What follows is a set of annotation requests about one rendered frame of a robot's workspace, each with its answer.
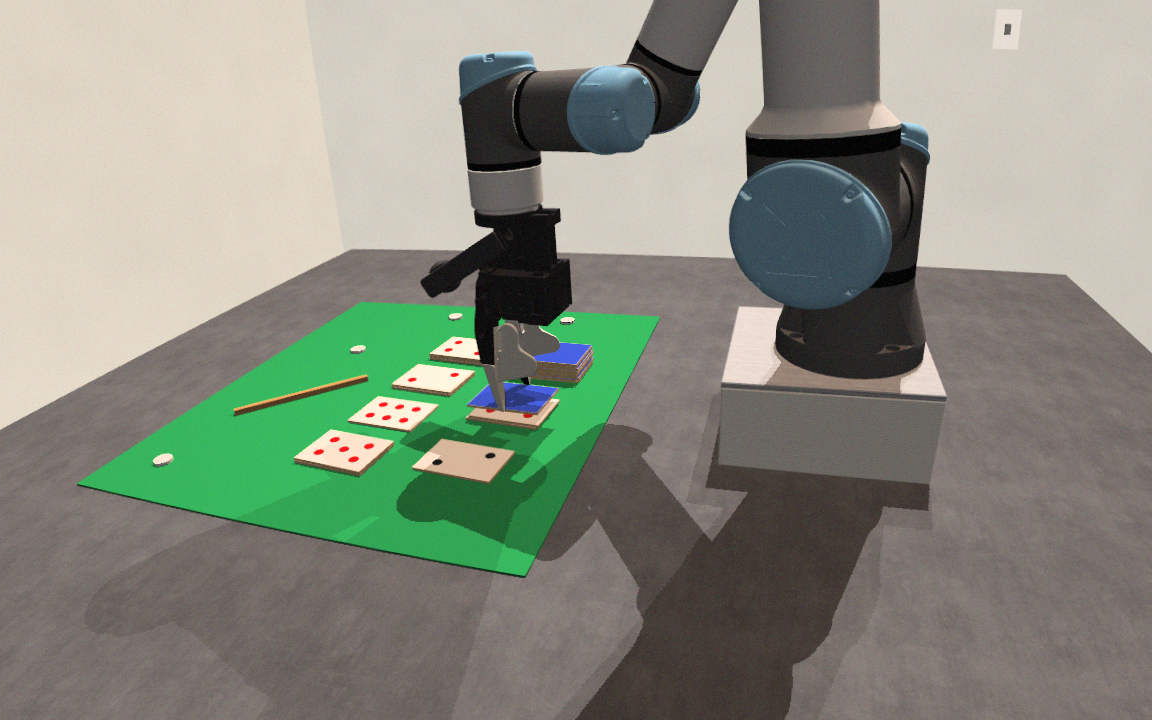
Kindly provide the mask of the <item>green felt mat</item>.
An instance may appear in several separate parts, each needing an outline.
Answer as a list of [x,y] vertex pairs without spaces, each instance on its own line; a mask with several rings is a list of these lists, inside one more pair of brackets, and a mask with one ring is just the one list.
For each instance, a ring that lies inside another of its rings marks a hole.
[[[463,314],[449,320],[449,314]],[[660,316],[561,313],[540,325],[559,342],[593,344],[579,382],[540,381],[561,400],[539,429],[467,420],[488,386],[483,366],[430,361],[473,334],[475,306],[361,302],[156,430],[77,486],[323,541],[526,577]],[[564,316],[575,323],[561,324]],[[362,354],[349,348],[364,344]],[[454,395],[393,389],[416,366],[470,370]],[[234,414],[236,407],[369,376],[321,395]],[[374,397],[435,404],[412,432],[349,423]],[[328,430],[391,439],[361,477],[294,456]],[[414,470],[440,441],[515,450],[490,484]],[[154,458],[173,461],[156,467]]]

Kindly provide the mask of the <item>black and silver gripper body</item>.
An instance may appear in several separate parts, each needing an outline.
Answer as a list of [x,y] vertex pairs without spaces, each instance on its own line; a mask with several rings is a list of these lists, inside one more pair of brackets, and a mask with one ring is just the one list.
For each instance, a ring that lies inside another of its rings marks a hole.
[[506,249],[477,272],[476,300],[486,291],[486,304],[498,323],[500,318],[529,325],[554,323],[573,304],[570,259],[558,258],[556,249],[561,209],[540,204],[536,211],[509,215],[473,210],[473,217],[476,225],[493,228]]

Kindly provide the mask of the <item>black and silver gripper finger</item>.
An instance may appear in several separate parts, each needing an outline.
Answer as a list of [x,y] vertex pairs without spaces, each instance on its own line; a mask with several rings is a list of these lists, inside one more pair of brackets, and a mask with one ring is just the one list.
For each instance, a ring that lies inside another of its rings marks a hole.
[[[515,323],[515,320],[506,320],[506,323],[515,325],[518,331],[520,347],[531,356],[554,354],[561,348],[558,338],[543,331],[540,325]],[[521,378],[521,381],[524,382],[524,386],[530,386],[531,377]]]
[[538,372],[538,361],[520,347],[515,325],[499,325],[498,316],[486,304],[486,291],[483,291],[482,300],[475,300],[473,331],[486,381],[500,414],[506,414],[503,381],[535,376]]

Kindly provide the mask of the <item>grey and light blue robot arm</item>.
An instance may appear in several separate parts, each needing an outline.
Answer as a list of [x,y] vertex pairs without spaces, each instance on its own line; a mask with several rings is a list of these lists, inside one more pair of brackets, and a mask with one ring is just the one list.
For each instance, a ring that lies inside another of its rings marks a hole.
[[[654,0],[626,65],[463,58],[471,209],[538,210],[541,151],[634,152],[684,124],[736,3]],[[931,152],[925,128],[881,101],[881,0],[759,0],[759,12],[764,108],[745,132],[733,258],[785,304],[774,346],[788,363],[847,379],[911,372],[925,350],[915,275]]]

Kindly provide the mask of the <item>thin brown wooden stick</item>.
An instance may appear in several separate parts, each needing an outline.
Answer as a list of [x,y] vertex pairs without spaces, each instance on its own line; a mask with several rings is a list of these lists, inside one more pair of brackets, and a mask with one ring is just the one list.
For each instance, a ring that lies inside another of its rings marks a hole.
[[259,402],[259,404],[236,407],[236,409],[234,409],[234,414],[236,414],[236,416],[241,414],[252,414],[252,411],[259,410],[262,409],[262,407],[285,404],[285,402],[291,402],[294,400],[298,400],[298,397],[321,395],[321,393],[324,392],[328,392],[332,389],[340,389],[347,386],[355,386],[355,384],[367,382],[367,381],[369,381],[369,376],[358,376],[351,379],[347,379],[347,381],[326,384],[326,386],[300,391],[296,393],[291,393],[291,395],[285,395],[282,397],[270,397],[270,400],[262,401]]

